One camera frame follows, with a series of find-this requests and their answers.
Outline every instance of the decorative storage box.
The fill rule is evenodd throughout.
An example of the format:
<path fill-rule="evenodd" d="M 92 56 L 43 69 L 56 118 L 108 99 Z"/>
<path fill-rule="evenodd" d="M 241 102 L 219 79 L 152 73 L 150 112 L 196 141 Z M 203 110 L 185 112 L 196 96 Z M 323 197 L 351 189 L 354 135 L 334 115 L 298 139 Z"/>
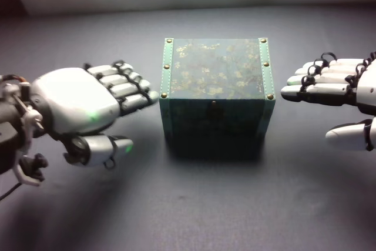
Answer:
<path fill-rule="evenodd" d="M 261 142 L 275 104 L 268 40 L 166 39 L 159 103 L 172 145 Z"/>

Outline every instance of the robotic hand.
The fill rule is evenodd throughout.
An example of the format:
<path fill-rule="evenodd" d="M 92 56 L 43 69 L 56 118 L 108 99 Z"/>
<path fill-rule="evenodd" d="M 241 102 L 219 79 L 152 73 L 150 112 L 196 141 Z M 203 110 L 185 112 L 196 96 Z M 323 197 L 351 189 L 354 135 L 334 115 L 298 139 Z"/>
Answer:
<path fill-rule="evenodd" d="M 41 154 L 28 157 L 32 138 L 47 133 L 61 141 L 72 165 L 112 168 L 133 142 L 101 131 L 159 97 L 124 61 L 58 69 L 32 84 L 15 75 L 0 76 L 0 83 L 14 79 L 20 83 L 6 84 L 0 99 L 0 174 L 13 169 L 19 183 L 34 186 L 44 180 L 39 168 L 48 163 Z"/>
<path fill-rule="evenodd" d="M 376 116 L 376 52 L 367 59 L 337 59 L 330 52 L 303 65 L 281 90 L 288 101 L 306 101 L 330 106 L 349 104 Z M 341 149 L 373 150 L 376 118 L 339 125 L 326 134 L 328 142 Z"/>

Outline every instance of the box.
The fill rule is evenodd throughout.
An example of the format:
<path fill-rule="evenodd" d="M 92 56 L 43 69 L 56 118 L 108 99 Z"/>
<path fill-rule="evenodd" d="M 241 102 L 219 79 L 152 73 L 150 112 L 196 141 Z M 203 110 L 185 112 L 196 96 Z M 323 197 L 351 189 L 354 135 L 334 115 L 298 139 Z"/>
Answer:
<path fill-rule="evenodd" d="M 275 99 L 267 38 L 165 40 L 159 103 L 171 144 L 262 142 Z"/>

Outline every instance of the black cable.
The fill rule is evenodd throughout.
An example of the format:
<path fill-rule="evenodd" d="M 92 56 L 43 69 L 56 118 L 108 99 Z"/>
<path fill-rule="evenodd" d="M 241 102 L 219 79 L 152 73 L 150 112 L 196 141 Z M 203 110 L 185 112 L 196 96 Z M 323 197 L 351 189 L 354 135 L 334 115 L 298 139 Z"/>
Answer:
<path fill-rule="evenodd" d="M 6 193 L 4 193 L 2 196 L 0 196 L 0 201 L 4 200 L 7 196 L 9 196 L 13 191 L 15 191 L 17 188 L 21 186 L 21 183 L 17 183 L 14 187 L 12 187 L 10 190 L 8 190 Z"/>

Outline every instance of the gray fabric surface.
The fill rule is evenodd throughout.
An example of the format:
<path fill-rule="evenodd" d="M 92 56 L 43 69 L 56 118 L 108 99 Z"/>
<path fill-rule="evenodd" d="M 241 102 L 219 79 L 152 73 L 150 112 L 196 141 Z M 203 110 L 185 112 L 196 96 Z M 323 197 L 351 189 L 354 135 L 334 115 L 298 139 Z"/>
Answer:
<path fill-rule="evenodd" d="M 163 39 L 269 38 L 280 90 L 303 63 L 331 51 L 374 51 L 376 10 L 249 8 L 35 18 L 0 22 L 0 73 L 30 81 L 57 68 L 124 59 L 158 90 Z M 0 202 L 0 250 L 375 250 L 375 152 L 330 148 L 326 131 L 367 116 L 282 100 L 277 94 L 263 160 L 173 158 L 159 107 L 108 133 L 135 142 L 115 171 L 68 165 L 44 136 L 33 153 L 50 166 L 40 188 Z M 0 176 L 0 192 L 15 184 Z"/>

